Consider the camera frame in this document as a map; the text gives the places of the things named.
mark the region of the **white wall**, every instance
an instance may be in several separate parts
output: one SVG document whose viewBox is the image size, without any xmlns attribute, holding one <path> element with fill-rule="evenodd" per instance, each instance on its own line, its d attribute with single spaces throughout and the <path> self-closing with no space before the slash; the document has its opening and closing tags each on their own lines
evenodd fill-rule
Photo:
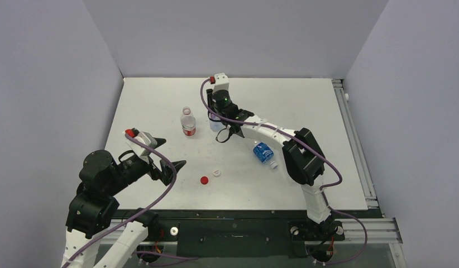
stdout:
<svg viewBox="0 0 459 268">
<path fill-rule="evenodd" d="M 388 0 L 84 0 L 124 76 L 344 78 Z"/>
<path fill-rule="evenodd" d="M 0 267 L 58 267 L 122 77 L 80 0 L 0 3 Z"/>
<path fill-rule="evenodd" d="M 459 0 L 390 0 L 345 88 L 409 268 L 459 267 Z"/>
</svg>

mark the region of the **blue label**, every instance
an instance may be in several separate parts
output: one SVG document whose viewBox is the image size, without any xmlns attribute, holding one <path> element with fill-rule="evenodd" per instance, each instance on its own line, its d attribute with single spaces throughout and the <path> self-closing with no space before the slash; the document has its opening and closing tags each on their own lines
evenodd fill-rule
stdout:
<svg viewBox="0 0 459 268">
<path fill-rule="evenodd" d="M 269 146 L 263 142 L 260 142 L 258 145 L 252 149 L 257 158 L 263 162 L 268 162 L 273 156 L 274 152 L 269 148 Z"/>
</svg>

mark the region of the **clear plastic bottle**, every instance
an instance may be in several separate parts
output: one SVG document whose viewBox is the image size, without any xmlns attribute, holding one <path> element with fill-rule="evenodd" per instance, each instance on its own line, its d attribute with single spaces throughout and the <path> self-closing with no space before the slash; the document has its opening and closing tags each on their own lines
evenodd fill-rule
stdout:
<svg viewBox="0 0 459 268">
<path fill-rule="evenodd" d="M 182 130 L 186 136 L 193 136 L 195 134 L 195 131 L 197 130 L 197 122 L 189 107 L 184 107 L 182 109 L 180 123 L 182 124 Z"/>
<path fill-rule="evenodd" d="M 222 129 L 225 128 L 225 126 L 223 124 L 221 124 L 221 122 L 213 122 L 212 120 L 217 120 L 219 121 L 219 118 L 217 116 L 215 116 L 213 113 L 210 113 L 210 128 L 214 131 L 214 132 L 218 132 Z"/>
<path fill-rule="evenodd" d="M 263 164 L 268 164 L 272 169 L 277 167 L 277 162 L 272 159 L 274 157 L 274 152 L 267 144 L 254 141 L 254 148 L 252 149 L 252 152 L 254 152 Z"/>
</svg>

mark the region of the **white bottle cap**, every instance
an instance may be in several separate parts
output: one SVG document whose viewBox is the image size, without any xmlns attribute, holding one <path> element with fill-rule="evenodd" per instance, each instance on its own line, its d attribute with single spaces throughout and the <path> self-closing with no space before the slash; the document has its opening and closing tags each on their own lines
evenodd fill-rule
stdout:
<svg viewBox="0 0 459 268">
<path fill-rule="evenodd" d="M 269 163 L 269 166 L 270 166 L 272 169 L 274 169 L 274 168 L 277 167 L 277 162 L 274 161 L 274 160 L 272 160 L 271 163 Z"/>
<path fill-rule="evenodd" d="M 190 108 L 188 106 L 185 106 L 183 109 L 182 109 L 182 113 L 184 115 L 189 115 L 192 111 L 190 110 Z"/>
</svg>

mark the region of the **tabletop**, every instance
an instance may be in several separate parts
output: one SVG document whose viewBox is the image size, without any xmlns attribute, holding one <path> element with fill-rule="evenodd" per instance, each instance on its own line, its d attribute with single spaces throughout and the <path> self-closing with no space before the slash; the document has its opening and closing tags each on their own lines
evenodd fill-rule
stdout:
<svg viewBox="0 0 459 268">
<path fill-rule="evenodd" d="M 171 161 L 186 160 L 177 181 L 156 209 L 297 210 L 306 209 L 300 186 L 283 169 L 271 170 L 251 151 L 254 141 L 236 135 L 215 141 L 199 88 L 205 78 L 126 78 L 105 149 L 115 159 L 129 147 L 123 131 L 137 128 L 167 143 L 158 148 Z M 240 108 L 270 123 L 314 133 L 326 158 L 343 175 L 343 183 L 326 189 L 334 209 L 367 209 L 346 129 L 330 79 L 230 78 L 229 92 Z M 186 137 L 182 108 L 188 106 L 197 131 Z M 275 151 L 275 159 L 282 162 Z M 325 165 L 324 183 L 338 180 Z M 214 177 L 213 171 L 221 175 Z M 200 178 L 207 176 L 203 185 Z M 116 195 L 120 209 L 145 207 L 165 186 L 144 176 Z"/>
</svg>

